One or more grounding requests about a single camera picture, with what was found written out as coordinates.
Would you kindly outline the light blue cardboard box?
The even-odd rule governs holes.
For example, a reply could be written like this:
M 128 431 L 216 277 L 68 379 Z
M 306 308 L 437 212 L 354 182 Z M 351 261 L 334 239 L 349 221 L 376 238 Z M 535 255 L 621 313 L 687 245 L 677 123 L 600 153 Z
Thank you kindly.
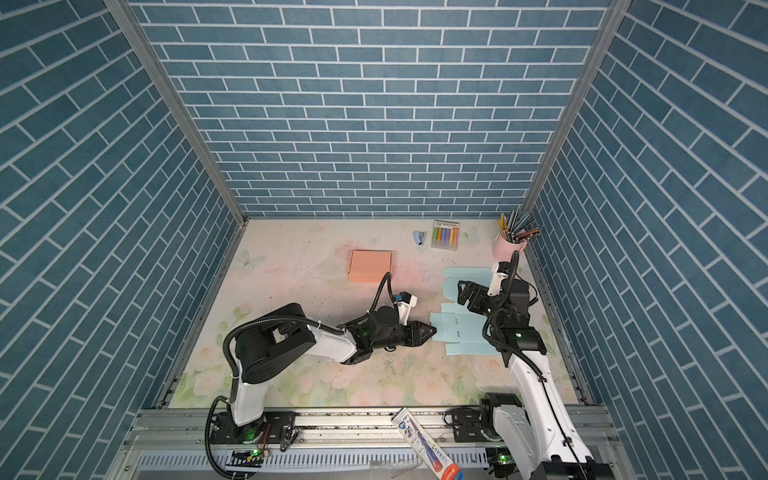
M 450 267 L 443 271 L 443 295 L 446 301 L 437 312 L 430 313 L 430 321 L 437 327 L 433 340 L 445 344 L 446 354 L 496 355 L 496 349 L 482 336 L 481 328 L 486 317 L 470 312 L 457 303 L 458 282 L 470 281 L 488 287 L 491 282 L 490 268 Z

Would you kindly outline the pink cardboard box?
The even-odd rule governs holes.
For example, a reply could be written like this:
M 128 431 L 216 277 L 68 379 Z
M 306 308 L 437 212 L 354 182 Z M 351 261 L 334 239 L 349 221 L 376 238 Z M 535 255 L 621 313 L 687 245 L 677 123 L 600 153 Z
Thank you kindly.
M 379 282 L 392 270 L 393 253 L 378 250 L 354 250 L 350 256 L 348 280 L 353 283 Z

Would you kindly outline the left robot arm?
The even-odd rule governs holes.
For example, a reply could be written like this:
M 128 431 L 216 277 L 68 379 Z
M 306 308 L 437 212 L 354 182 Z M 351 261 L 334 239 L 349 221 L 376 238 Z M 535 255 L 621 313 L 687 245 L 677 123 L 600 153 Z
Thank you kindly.
M 300 304 L 289 303 L 235 327 L 222 341 L 232 373 L 230 394 L 213 400 L 205 422 L 205 441 L 276 442 L 285 427 L 281 420 L 270 421 L 264 413 L 270 380 L 304 356 L 357 365 L 379 349 L 392 352 L 426 344 L 438 329 L 410 318 L 416 304 L 416 296 L 392 291 L 391 275 L 386 273 L 367 311 L 337 326 L 310 319 Z

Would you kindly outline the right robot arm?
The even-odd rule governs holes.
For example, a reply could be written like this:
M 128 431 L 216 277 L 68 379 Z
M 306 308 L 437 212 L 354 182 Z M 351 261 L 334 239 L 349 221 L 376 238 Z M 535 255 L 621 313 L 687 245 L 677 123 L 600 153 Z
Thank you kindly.
M 487 394 L 482 419 L 524 479 L 613 479 L 611 466 L 597 461 L 577 433 L 556 388 L 545 343 L 530 325 L 535 299 L 531 284 L 517 274 L 519 260 L 515 251 L 498 263 L 489 286 L 457 284 L 457 303 L 485 317 L 481 335 L 500 353 L 521 394 Z

